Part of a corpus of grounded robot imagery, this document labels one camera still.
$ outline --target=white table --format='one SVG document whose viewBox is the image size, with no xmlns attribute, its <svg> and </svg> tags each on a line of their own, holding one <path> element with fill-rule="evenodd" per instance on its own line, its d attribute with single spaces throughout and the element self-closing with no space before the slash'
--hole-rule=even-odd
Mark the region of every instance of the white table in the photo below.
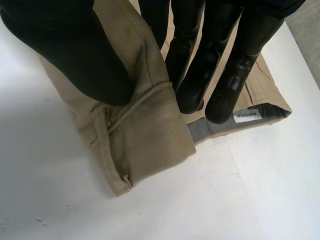
<svg viewBox="0 0 320 240">
<path fill-rule="evenodd" d="M 0 239 L 319 239 L 320 91 L 286 24 L 263 56 L 288 119 L 207 140 L 115 198 L 37 56 L 1 23 Z"/>
</svg>

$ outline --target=gray fabric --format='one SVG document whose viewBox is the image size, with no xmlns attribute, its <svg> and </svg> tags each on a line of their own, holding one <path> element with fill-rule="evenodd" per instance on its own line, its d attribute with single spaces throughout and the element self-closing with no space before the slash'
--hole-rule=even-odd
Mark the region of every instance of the gray fabric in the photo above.
<svg viewBox="0 0 320 240">
<path fill-rule="evenodd" d="M 243 129 L 275 123 L 291 114 L 291 112 L 269 103 L 248 107 L 248 109 L 258 109 L 262 119 L 236 123 L 232 115 L 224 124 L 213 124 L 206 118 L 189 123 L 188 128 L 194 143 L 200 143 L 209 137 L 222 136 Z"/>
<path fill-rule="evenodd" d="M 307 0 L 286 23 L 320 88 L 320 1 Z"/>
</svg>

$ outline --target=clothing label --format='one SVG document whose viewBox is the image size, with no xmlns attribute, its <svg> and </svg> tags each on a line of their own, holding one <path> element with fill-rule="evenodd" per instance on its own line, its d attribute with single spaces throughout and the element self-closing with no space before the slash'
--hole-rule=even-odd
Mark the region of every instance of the clothing label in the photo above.
<svg viewBox="0 0 320 240">
<path fill-rule="evenodd" d="M 258 109 L 240 110 L 233 113 L 236 124 L 262 119 Z"/>
</svg>

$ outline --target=stitching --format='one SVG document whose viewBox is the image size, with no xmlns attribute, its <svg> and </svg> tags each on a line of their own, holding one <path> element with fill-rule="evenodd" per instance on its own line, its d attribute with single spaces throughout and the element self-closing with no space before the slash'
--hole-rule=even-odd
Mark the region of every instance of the stitching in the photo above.
<svg viewBox="0 0 320 240">
<path fill-rule="evenodd" d="M 247 83 L 245 83 L 245 88 L 246 88 L 246 90 L 247 90 L 247 92 L 248 92 L 248 94 L 249 94 L 250 101 L 251 101 L 252 105 L 254 105 L 254 102 L 252 101 L 252 96 L 251 96 L 251 93 L 250 93 L 250 91 L 249 91 L 249 88 L 248 88 Z"/>
<path fill-rule="evenodd" d="M 165 81 L 155 85 L 152 90 L 143 94 L 136 102 L 134 102 L 129 109 L 108 129 L 108 134 L 111 134 L 127 117 L 129 117 L 135 109 L 143 104 L 154 93 L 171 86 L 171 82 Z"/>
<path fill-rule="evenodd" d="M 258 67 L 258 69 L 271 81 L 273 82 L 273 80 L 270 79 L 270 77 L 261 69 L 261 67 L 259 66 L 259 64 L 257 62 L 256 63 L 256 66 Z"/>
</svg>

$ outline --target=gloved hand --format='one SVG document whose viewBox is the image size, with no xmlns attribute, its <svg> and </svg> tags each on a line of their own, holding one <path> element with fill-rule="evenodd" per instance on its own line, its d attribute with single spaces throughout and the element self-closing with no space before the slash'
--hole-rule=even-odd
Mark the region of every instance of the gloved hand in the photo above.
<svg viewBox="0 0 320 240">
<path fill-rule="evenodd" d="M 170 1 L 138 1 L 141 15 L 161 49 L 167 36 Z M 240 18 L 230 57 L 205 109 L 209 121 L 225 123 L 263 46 L 277 32 L 284 18 L 304 1 L 171 0 L 175 30 L 165 63 L 180 111 L 192 114 L 203 108 L 206 90 Z M 187 71 L 203 9 L 201 41 Z"/>
<path fill-rule="evenodd" d="M 0 0 L 6 27 L 85 95 L 112 106 L 134 91 L 94 11 L 93 0 Z"/>
</svg>

